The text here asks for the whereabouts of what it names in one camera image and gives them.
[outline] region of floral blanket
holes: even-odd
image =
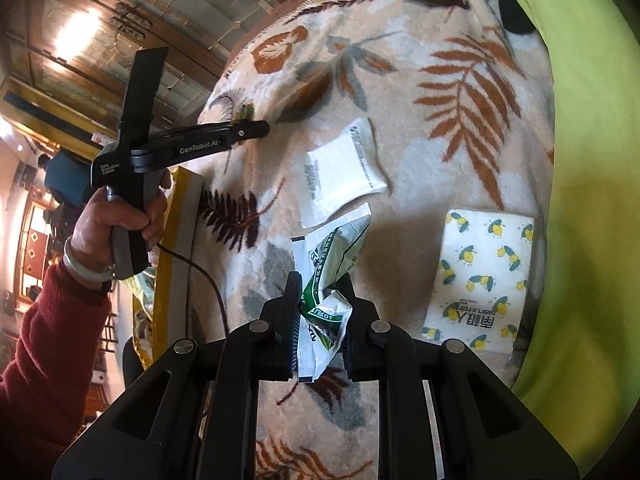
[[[194,259],[218,283],[232,328],[258,317],[293,270],[303,235],[290,162],[367,117],[389,192],[352,278],[380,317],[420,337],[447,210],[536,218],[529,299],[512,356],[482,358],[507,384],[526,351],[542,293],[552,179],[553,87],[537,34],[502,29],[496,2],[307,0],[232,60],[200,122],[250,105],[271,131],[188,164],[204,174]],[[209,340],[222,337],[216,300],[198,273],[192,306]],[[351,383],[340,354],[315,383],[262,383],[258,478],[376,478],[378,394]]]

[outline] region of lemon print tissue package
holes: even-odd
[[[527,295],[533,218],[453,209],[422,336],[511,353]]]

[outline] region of cabinet handle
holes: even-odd
[[[121,33],[126,34],[127,36],[131,36],[134,40],[144,41],[144,39],[146,38],[143,32],[140,32],[136,28],[129,27],[129,25],[124,23],[122,20],[116,18],[115,16],[113,16],[109,20],[109,22],[111,23],[111,25],[117,28]]]
[[[135,23],[139,27],[146,28],[146,30],[149,30],[153,25],[153,23],[151,23],[148,19],[144,18],[143,16],[140,16],[136,12],[136,9],[129,7],[127,4],[123,2],[118,2],[117,4],[115,4],[113,6],[113,10],[115,10],[120,16],[122,16],[126,20],[129,20],[130,22]]]

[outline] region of silver bolt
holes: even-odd
[[[371,329],[373,330],[373,332],[382,334],[385,332],[389,332],[389,330],[391,330],[391,325],[389,325],[389,323],[386,321],[377,319],[373,323],[371,323]]]
[[[465,344],[460,339],[449,339],[445,346],[452,354],[462,354],[465,351]]]
[[[180,339],[174,343],[174,352],[177,354],[188,354],[193,350],[194,346],[191,339]]]
[[[269,329],[269,323],[263,319],[256,319],[255,321],[252,321],[251,324],[249,325],[249,330],[257,334],[261,332],[267,332],[268,329]]]

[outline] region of green cloth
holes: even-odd
[[[549,49],[545,293],[513,391],[584,475],[640,396],[640,46],[611,0],[517,0]]]

